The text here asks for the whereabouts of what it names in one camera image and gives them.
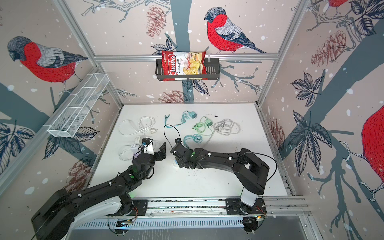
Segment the bird illustration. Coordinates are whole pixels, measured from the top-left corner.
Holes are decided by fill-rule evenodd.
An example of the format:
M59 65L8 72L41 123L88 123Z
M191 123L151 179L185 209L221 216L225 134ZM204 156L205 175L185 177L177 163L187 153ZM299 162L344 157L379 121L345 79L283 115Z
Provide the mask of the bird illustration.
M13 61L20 60L36 77L51 83L63 83L75 74L77 65L88 59L78 54L63 51L60 48L51 48L32 42L30 39L17 36L8 42L9 56Z
M325 0L325 2L328 4L328 8L327 8L327 10L325 10L323 16L327 15L326 13L327 13L329 7L334 7L334 8L336 8L336 14L333 17L336 17L337 15L341 15L341 13L337 11L337 8L339 6L341 6L343 3L346 3L347 0Z
M243 30L232 23L224 8L213 7L207 11L204 17L207 20L208 39L218 52L231 51L235 53L238 49L250 48L259 53L266 53L258 49L243 33Z
M341 143L345 144L348 151L346 161L349 160L351 154L361 157L370 164L373 171L380 177L381 184L375 190L370 189L366 183L360 182L372 193L372 198L369 200L375 202L375 193L384 189L384 106L364 123L361 138L363 154L351 152L346 142Z

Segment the black metal basket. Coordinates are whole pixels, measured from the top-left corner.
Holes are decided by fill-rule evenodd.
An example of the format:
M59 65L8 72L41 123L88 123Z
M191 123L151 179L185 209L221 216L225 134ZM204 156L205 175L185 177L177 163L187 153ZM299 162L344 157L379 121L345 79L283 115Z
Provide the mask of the black metal basket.
M166 78L174 78L175 80L178 80L180 78L186 78L187 80L190 80L191 78L202 78L201 80L218 80L220 77L220 60L219 58L211 58L211 59L205 59L204 60L204 66L205 70L207 71L207 74L199 74L199 75L163 75L163 66L161 64L162 59L156 60L156 76L159 81L163 81Z

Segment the white wire basket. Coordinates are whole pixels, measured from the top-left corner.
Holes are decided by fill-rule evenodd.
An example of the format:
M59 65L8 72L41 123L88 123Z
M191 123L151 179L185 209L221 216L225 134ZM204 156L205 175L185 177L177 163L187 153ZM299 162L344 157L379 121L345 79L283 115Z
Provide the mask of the white wire basket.
M85 85L74 94L74 98L49 127L48 132L54 137L73 137L89 111L109 83L107 74L89 75Z

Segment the white table surface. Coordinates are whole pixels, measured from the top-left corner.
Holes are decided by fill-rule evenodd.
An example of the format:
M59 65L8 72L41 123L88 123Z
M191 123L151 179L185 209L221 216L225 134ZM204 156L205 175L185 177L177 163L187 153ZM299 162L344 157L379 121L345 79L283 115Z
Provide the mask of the white table surface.
M159 150L161 144L166 141L163 134L164 115L170 114L167 124L175 125L180 123L181 115L185 111L194 111L197 118L188 119L185 124L177 126L183 140L185 135L196 133L192 129L193 125L199 122L202 116L207 116L214 123L225 118L237 122L241 131L239 134L223 136L215 133L205 149L212 152L240 152L241 148L247 148L253 152L259 152L272 156L271 149L266 139L262 124L256 112L254 104L145 104L145 105L124 105L112 135L107 143L104 153L92 177L90 187L113 179L118 172L125 171L132 161L122 161L118 154L123 145L132 144L135 137L143 137L142 134L132 136L121 135L118 131L119 124L125 119L131 119L135 123L143 116L151 116L156 119L154 126L157 129L155 134L146 132L145 137L150 137L154 141L155 151ZM121 131L125 134L133 133L129 123L121 125ZM178 138L175 129L166 128L167 138L171 144ZM193 140L188 140L187 144L191 148L202 147L209 139L203 136L203 143L197 144ZM144 180L142 184L130 192L131 197L236 197L240 196L243 189L242 184L235 174L218 169L186 169L174 167L174 156L170 153L171 147L167 142L167 158L162 162L156 162L154 175ZM275 171L273 160L265 156L258 156L266 162L270 171L270 177ZM287 196L283 181L277 169L276 174L267 182L264 196Z

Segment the bag of chips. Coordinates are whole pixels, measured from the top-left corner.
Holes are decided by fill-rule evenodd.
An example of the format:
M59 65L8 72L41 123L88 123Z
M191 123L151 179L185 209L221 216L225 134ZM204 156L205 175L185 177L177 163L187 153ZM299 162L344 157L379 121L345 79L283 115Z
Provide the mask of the bag of chips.
M205 51L194 52L162 52L163 75L199 75L207 74L204 66ZM190 78L191 80L205 80L206 78ZM186 80L186 78L166 78L163 81Z

